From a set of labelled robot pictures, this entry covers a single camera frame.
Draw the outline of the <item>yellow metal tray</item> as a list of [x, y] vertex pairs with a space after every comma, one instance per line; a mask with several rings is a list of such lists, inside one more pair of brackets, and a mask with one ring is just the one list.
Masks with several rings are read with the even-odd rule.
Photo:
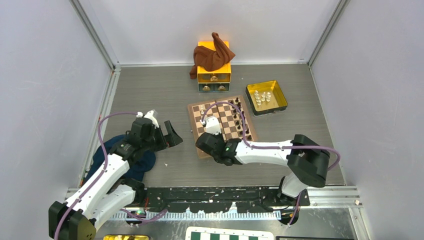
[[248, 84], [245, 93], [256, 117], [282, 112], [288, 107], [277, 80]]

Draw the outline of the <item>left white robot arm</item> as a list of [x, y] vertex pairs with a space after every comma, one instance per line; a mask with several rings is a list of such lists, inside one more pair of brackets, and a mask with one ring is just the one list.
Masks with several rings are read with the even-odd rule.
[[48, 209], [48, 234], [54, 240], [92, 240], [98, 229], [127, 205], [141, 206], [147, 197], [139, 177], [124, 175], [145, 153], [174, 147], [183, 142], [172, 123], [164, 122], [163, 134], [153, 109], [134, 113], [131, 129], [115, 138], [115, 143], [100, 150], [104, 160], [83, 186], [64, 202], [55, 201]]

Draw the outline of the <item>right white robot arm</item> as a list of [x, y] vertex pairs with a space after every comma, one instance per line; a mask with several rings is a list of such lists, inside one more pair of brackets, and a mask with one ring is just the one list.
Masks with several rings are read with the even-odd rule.
[[204, 121], [206, 131], [196, 140], [195, 146], [226, 166], [252, 163], [272, 164], [291, 170], [284, 176], [277, 192], [283, 205], [291, 205], [306, 188], [326, 185], [330, 152], [308, 137], [297, 134], [292, 140], [280, 142], [254, 142], [240, 138], [225, 140], [216, 117]]

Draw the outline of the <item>wooden chess board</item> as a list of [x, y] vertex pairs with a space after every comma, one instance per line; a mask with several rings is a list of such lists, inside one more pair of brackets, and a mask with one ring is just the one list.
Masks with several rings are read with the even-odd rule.
[[227, 96], [224, 98], [212, 99], [203, 102], [191, 103], [187, 106], [188, 116], [190, 119], [191, 130], [193, 132], [193, 138], [196, 141], [198, 137], [206, 130], [201, 124], [201, 118], [203, 114], [207, 117], [215, 116], [219, 121], [223, 139], [239, 138], [242, 139], [242, 120], [240, 115], [236, 113], [236, 110], [228, 104], [218, 104], [207, 110], [215, 102], [229, 102], [236, 106], [239, 106], [240, 110], [244, 113], [245, 123], [247, 128], [246, 139], [249, 135], [252, 137], [252, 141], [258, 141], [256, 130], [252, 124], [251, 116], [246, 105], [245, 98], [242, 95]]

